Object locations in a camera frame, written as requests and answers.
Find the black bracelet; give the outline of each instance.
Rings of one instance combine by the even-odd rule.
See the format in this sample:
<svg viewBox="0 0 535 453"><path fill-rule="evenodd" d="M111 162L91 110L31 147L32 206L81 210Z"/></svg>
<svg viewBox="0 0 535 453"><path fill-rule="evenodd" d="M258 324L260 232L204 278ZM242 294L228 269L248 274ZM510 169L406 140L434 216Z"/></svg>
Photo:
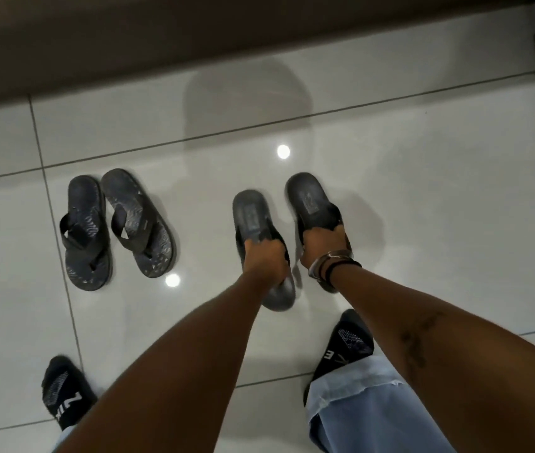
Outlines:
<svg viewBox="0 0 535 453"><path fill-rule="evenodd" d="M350 264L350 265L357 265L358 267L362 267L362 264L360 264L359 262L357 261L354 261L353 259L344 259L344 260L340 260L340 261L336 261L336 262L333 262L330 267L328 267L326 269L326 273L324 274L324 281L326 281L327 285L331 286L332 288L334 288L334 286L332 286L332 283L330 282L330 275L332 275L332 270L334 270L334 268L336 266L339 266L339 265L345 265L345 264Z"/></svg>

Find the black sock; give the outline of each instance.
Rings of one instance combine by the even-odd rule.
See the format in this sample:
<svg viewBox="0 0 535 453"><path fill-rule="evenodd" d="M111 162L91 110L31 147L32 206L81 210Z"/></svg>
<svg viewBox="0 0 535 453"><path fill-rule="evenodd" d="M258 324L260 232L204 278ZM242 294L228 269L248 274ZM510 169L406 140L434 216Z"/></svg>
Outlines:
<svg viewBox="0 0 535 453"><path fill-rule="evenodd" d="M317 380L344 365L370 356L374 352L374 340L355 310L347 310L334 327L322 360L317 365L311 381Z"/></svg>
<svg viewBox="0 0 535 453"><path fill-rule="evenodd" d="M76 425L98 400L82 372L65 356L49 361L41 387L43 403L62 431Z"/></svg>

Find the person's right arm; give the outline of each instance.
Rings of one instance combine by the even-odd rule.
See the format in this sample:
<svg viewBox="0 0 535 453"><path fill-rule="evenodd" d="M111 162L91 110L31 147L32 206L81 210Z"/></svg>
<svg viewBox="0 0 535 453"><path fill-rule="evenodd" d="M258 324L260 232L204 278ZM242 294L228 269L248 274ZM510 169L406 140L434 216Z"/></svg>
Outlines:
<svg viewBox="0 0 535 453"><path fill-rule="evenodd" d="M314 228L304 242L308 267L344 249L345 231ZM336 266L330 281L457 451L535 451L535 346L358 266Z"/></svg>

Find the bracelet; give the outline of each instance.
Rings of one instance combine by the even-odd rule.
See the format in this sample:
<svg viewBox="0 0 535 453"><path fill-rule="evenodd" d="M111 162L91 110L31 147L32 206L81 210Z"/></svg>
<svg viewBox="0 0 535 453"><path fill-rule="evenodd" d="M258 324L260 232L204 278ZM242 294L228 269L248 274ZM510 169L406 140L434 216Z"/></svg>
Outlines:
<svg viewBox="0 0 535 453"><path fill-rule="evenodd" d="M322 265L324 265L324 262L326 262L329 259L353 260L351 259L352 257L353 257L353 253L349 249L339 249L337 251L328 251L322 257L319 257L316 260L314 260L313 264L311 264L307 272L309 276L313 278L314 280L324 281L322 277L320 276L320 270L322 269Z"/></svg>
<svg viewBox="0 0 535 453"><path fill-rule="evenodd" d="M324 281L327 283L327 285L331 286L334 289L334 286L330 282L330 275L332 275L332 270L334 270L335 267L340 265L357 265L358 267L362 267L362 264L360 264L358 261L354 261L353 259L346 259L346 260L340 260L333 262L329 268L326 269L326 273L324 274Z"/></svg>

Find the person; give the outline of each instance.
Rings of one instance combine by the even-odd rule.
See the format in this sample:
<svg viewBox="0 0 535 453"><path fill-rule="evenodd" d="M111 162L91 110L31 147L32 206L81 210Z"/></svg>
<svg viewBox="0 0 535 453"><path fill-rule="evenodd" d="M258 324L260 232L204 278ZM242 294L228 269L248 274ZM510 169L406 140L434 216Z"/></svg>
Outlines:
<svg viewBox="0 0 535 453"><path fill-rule="evenodd" d="M69 434L58 453L213 451L261 300L290 270L280 241L245 246L240 278L168 330L97 402L72 363L50 365L44 402ZM343 314L307 392L312 440L332 453L535 451L535 346L337 264L329 254L346 247L343 226L304 232L301 263L325 260L319 276L357 312ZM395 370L371 356L369 331Z"/></svg>

